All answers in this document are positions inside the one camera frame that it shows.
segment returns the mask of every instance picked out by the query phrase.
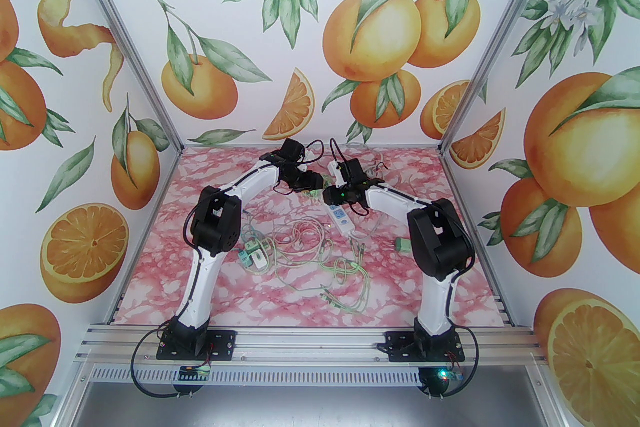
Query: wall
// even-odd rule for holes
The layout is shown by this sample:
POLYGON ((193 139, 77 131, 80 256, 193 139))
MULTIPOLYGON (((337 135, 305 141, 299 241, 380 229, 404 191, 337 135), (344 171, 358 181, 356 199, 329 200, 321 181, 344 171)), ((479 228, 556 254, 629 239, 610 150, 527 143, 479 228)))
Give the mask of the wall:
POLYGON ((119 295, 177 155, 128 63, 120 69, 104 24, 95 0, 0 0, 7 427, 50 422, 87 326, 103 321, 119 295), (127 104, 137 124, 123 124, 127 104), (114 160, 125 141, 137 187, 114 160))
POLYGON ((447 155, 584 425, 640 418, 639 18, 640 0, 528 0, 447 155))
POLYGON ((253 144, 304 129, 304 140, 423 144, 441 138, 463 87, 428 100, 471 77, 508 0, 366 0, 363 14, 382 6, 363 18, 353 52, 359 0, 113 1, 186 143, 253 144), (213 40, 202 49, 197 36, 213 40), (343 95, 322 112, 339 84, 343 95))

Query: orange slice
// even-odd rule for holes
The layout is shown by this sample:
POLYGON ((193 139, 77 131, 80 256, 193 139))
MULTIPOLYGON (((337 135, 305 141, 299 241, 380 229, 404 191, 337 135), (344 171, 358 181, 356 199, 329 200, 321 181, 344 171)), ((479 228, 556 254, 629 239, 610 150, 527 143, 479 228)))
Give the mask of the orange slice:
POLYGON ((309 79, 295 68, 282 106, 267 127, 263 139, 279 141, 294 136, 311 121, 316 109, 316 98, 309 79))
POLYGON ((89 203, 58 217, 41 248, 44 271, 63 283, 87 283, 108 274, 122 260, 129 226, 121 212, 89 203))
POLYGON ((622 312, 597 296, 574 301, 548 341, 549 366, 583 425, 638 425, 640 336, 622 312))
POLYGON ((420 127, 426 136, 442 138, 468 86, 468 80, 453 82, 429 99, 420 116, 420 127))
POLYGON ((503 135, 506 112, 506 108, 502 109, 477 132, 455 141, 449 150, 455 163, 465 169, 475 169, 491 158, 503 135))

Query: power strip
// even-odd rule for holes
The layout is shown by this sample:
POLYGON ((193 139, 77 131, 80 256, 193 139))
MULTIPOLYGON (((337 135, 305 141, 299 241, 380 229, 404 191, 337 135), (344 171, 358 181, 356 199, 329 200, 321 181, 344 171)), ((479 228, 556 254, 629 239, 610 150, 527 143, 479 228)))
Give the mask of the power strip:
POLYGON ((338 226, 338 229, 343 235, 348 235, 348 233, 354 231, 356 226, 341 205, 330 206, 325 203, 325 207, 329 212, 331 220, 336 226, 338 226))

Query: vent grille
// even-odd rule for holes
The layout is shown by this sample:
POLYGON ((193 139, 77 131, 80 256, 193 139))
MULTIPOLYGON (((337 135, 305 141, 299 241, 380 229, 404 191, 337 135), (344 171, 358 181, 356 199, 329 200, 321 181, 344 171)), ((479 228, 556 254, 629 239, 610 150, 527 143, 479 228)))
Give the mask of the vent grille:
MULTIPOLYGON (((91 381, 96 383, 130 383, 130 368, 125 364, 99 364, 94 367, 91 381)), ((180 367, 145 365, 135 376, 143 384, 178 383, 180 367)), ((418 369, 332 369, 295 368, 279 370, 272 367, 212 369, 204 385, 215 386, 418 386, 418 369)))

